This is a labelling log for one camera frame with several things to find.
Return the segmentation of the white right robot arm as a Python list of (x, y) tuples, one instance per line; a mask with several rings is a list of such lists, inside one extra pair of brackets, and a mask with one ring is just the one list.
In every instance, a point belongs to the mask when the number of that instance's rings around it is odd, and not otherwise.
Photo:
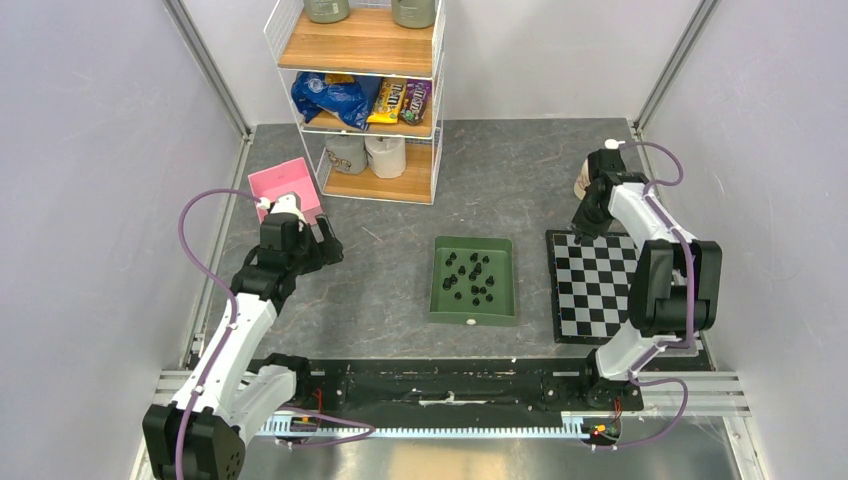
[(608, 140), (587, 157), (589, 184), (572, 219), (580, 244), (619, 222), (639, 255), (628, 291), (628, 318), (586, 358), (577, 382), (579, 400), (601, 409), (630, 395), (643, 367), (667, 349), (688, 349), (696, 333), (716, 320), (722, 249), (699, 240), (673, 219), (652, 189), (654, 182), (628, 170), (628, 143)]

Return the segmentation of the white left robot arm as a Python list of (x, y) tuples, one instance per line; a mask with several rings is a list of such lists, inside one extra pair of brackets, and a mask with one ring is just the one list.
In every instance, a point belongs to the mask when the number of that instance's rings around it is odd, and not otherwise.
[(253, 355), (297, 278), (341, 262), (343, 246), (324, 214), (270, 213), (259, 233), (227, 290), (235, 304), (207, 351), (170, 402), (143, 417), (156, 479), (238, 478), (248, 444), (273, 412), (312, 399), (308, 359), (271, 354), (254, 365)]

